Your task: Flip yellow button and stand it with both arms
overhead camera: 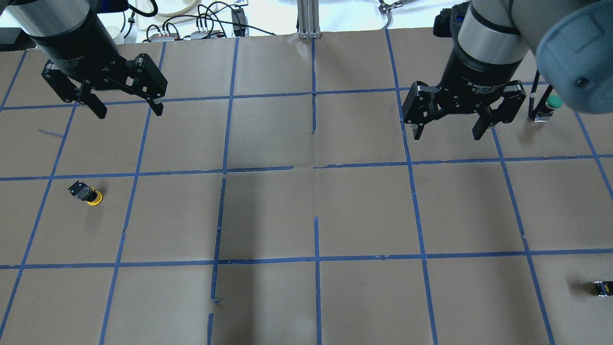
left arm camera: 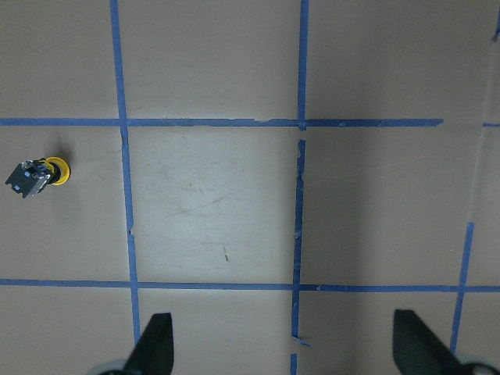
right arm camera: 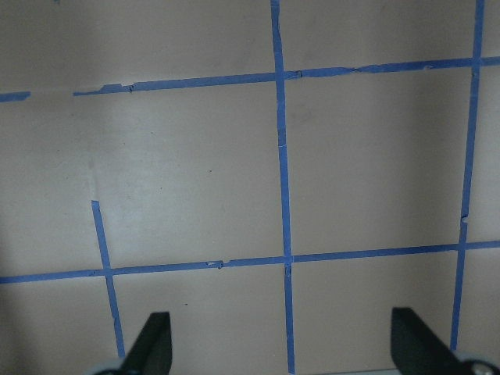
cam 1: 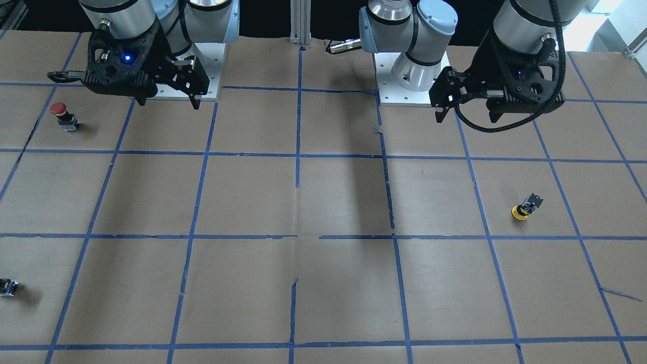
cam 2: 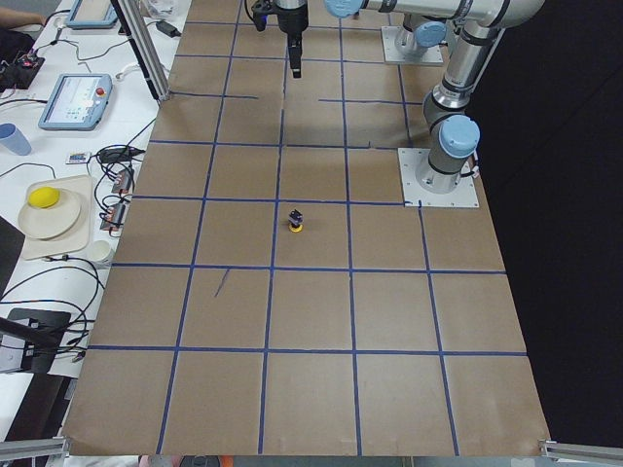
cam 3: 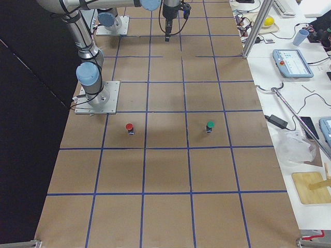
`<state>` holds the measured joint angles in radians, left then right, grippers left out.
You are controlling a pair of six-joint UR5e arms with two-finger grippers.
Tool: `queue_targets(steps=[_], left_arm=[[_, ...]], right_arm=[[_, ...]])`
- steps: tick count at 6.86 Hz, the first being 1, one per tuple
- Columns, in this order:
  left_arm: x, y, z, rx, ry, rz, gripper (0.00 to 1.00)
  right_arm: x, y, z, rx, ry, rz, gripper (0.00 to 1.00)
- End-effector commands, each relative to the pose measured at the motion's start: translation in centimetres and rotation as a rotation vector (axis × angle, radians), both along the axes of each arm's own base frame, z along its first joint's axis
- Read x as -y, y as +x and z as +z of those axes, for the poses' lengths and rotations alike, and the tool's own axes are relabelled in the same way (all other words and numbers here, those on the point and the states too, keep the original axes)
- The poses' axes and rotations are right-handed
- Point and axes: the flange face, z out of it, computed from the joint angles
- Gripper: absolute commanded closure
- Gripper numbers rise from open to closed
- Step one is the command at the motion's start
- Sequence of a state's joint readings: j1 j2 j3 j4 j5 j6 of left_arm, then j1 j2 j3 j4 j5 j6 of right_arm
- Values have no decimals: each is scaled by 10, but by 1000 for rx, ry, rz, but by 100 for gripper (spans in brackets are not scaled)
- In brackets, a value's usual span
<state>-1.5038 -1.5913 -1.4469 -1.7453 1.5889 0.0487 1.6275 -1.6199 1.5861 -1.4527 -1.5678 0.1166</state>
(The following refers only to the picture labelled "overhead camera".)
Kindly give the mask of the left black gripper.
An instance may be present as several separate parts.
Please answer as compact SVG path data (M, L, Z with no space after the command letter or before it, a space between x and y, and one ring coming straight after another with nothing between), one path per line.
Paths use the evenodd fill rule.
M94 92L118 90L146 100L162 116L168 81L146 53L125 59L101 23L78 23L59 33L34 35L34 42L49 60L41 76L66 103L88 107L105 119L107 107Z

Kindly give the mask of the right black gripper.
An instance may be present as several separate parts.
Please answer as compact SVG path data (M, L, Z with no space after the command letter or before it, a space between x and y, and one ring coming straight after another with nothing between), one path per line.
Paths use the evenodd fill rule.
M526 98L521 81L512 80L519 65L481 62L454 46L440 83L415 81L402 105L403 121L412 125L414 140L420 140L429 122L452 114L478 114L474 140L496 124L510 124Z

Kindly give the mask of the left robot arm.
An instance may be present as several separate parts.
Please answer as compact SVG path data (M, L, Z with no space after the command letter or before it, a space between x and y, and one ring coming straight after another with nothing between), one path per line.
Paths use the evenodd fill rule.
M146 53L125 59L89 0L9 0L1 10L47 56L42 78L66 103L90 108L100 119L107 107L96 92L119 90L147 102L161 116L167 79Z

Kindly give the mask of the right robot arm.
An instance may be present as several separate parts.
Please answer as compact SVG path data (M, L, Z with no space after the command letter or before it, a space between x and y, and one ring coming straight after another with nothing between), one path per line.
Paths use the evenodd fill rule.
M475 140L511 123L527 97L513 79L527 52L571 109L612 111L610 0L470 0L443 9L433 34L454 45L440 83L415 81L402 105L416 140L427 124L450 114L478 115Z

